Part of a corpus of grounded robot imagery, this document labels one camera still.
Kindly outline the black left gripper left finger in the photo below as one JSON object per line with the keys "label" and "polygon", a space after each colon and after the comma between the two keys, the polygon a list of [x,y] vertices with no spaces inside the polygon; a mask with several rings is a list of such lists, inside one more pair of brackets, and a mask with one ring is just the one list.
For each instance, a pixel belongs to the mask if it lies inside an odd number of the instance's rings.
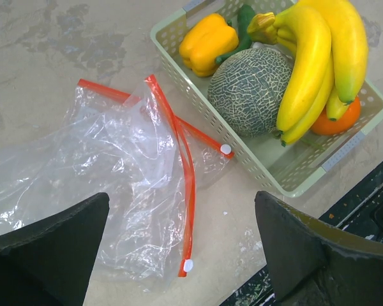
{"label": "black left gripper left finger", "polygon": [[97,193],[0,235],[0,305],[82,305],[108,214]]}

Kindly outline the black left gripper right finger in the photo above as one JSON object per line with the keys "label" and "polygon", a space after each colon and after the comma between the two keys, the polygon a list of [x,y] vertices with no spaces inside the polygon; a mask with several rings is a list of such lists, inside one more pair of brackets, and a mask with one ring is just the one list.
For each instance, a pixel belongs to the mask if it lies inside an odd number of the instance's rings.
{"label": "black left gripper right finger", "polygon": [[383,305],[383,244],[307,215],[266,191],[255,215],[278,305]]}

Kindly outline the clear zip bag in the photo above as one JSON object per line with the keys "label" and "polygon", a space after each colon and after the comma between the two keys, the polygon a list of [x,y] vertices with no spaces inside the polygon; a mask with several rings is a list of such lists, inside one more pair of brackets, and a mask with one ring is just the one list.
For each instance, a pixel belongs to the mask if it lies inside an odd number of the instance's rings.
{"label": "clear zip bag", "polygon": [[192,269],[195,170],[154,76],[133,94],[80,81],[67,123],[0,149],[0,289]]}
{"label": "clear zip bag", "polygon": [[72,121],[98,119],[107,139],[133,156],[146,184],[161,188],[174,177],[198,183],[214,179],[233,158],[220,143],[174,114],[154,76],[133,94],[81,78]]}

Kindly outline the yellow banana bunch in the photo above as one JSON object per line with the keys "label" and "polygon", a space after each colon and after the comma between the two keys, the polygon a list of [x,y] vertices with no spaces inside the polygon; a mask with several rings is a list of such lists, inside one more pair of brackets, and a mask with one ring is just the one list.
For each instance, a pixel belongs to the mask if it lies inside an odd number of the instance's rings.
{"label": "yellow banana bunch", "polygon": [[357,98],[368,42],[350,1],[298,1],[277,14],[259,13],[247,33],[254,42],[283,45],[294,56],[276,119],[283,146],[302,138],[323,111],[333,121],[340,119]]}

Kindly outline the yellow bell pepper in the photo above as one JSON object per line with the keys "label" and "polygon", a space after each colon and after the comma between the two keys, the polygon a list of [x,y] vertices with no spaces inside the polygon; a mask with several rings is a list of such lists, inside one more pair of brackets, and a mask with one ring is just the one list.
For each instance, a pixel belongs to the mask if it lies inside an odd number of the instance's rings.
{"label": "yellow bell pepper", "polygon": [[184,65],[198,77],[208,77],[219,66],[215,59],[233,51],[238,44],[237,31],[220,14],[212,13],[186,34],[179,46],[179,54]]}

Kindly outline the green cucumber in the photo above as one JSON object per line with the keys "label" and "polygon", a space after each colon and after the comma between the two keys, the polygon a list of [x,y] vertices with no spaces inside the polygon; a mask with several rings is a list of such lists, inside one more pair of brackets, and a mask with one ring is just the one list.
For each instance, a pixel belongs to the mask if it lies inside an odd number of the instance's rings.
{"label": "green cucumber", "polygon": [[254,16],[255,11],[250,5],[244,4],[242,7],[240,7],[237,13],[237,33],[239,38],[239,45],[235,50],[216,57],[215,63],[217,65],[222,64],[230,56],[251,47],[253,41],[247,33],[247,28]]}

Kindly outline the pale green plastic basket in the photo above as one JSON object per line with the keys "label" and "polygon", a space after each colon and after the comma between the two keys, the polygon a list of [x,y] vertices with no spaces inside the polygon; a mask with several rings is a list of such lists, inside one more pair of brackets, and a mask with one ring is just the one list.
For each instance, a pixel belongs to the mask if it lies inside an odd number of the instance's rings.
{"label": "pale green plastic basket", "polygon": [[383,95],[369,81],[363,84],[361,116],[347,132],[332,137],[308,133],[305,142],[286,147],[271,135],[240,138],[207,100],[209,78],[199,78],[182,62],[180,42],[197,19],[209,14],[210,1],[192,1],[151,30],[164,70],[200,113],[222,143],[229,144],[243,168],[267,191],[290,198],[306,192],[341,161],[383,120]]}

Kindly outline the orange fruit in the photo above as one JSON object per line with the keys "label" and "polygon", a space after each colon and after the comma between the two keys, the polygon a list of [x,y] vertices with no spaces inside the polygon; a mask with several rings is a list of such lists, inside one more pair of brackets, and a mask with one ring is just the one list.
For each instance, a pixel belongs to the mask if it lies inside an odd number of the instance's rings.
{"label": "orange fruit", "polygon": [[358,121],[360,114],[361,103],[360,99],[357,97],[337,121],[328,119],[326,109],[323,109],[310,130],[313,133],[322,136],[336,135],[349,130]]}

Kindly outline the netted green melon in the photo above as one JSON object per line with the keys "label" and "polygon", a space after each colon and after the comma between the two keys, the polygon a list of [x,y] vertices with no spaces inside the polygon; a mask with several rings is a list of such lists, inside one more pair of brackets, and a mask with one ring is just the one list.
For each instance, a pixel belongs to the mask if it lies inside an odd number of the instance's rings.
{"label": "netted green melon", "polygon": [[220,65],[207,100],[239,136],[272,133],[291,74],[291,65],[277,50],[246,49]]}

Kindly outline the black table edge rail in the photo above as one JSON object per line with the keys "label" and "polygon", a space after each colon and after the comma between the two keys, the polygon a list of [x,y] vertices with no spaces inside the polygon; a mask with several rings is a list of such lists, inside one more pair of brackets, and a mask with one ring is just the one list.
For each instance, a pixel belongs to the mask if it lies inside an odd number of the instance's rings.
{"label": "black table edge rail", "polygon": [[[383,162],[319,219],[348,233],[383,243]],[[222,305],[276,305],[267,267],[261,268]]]}

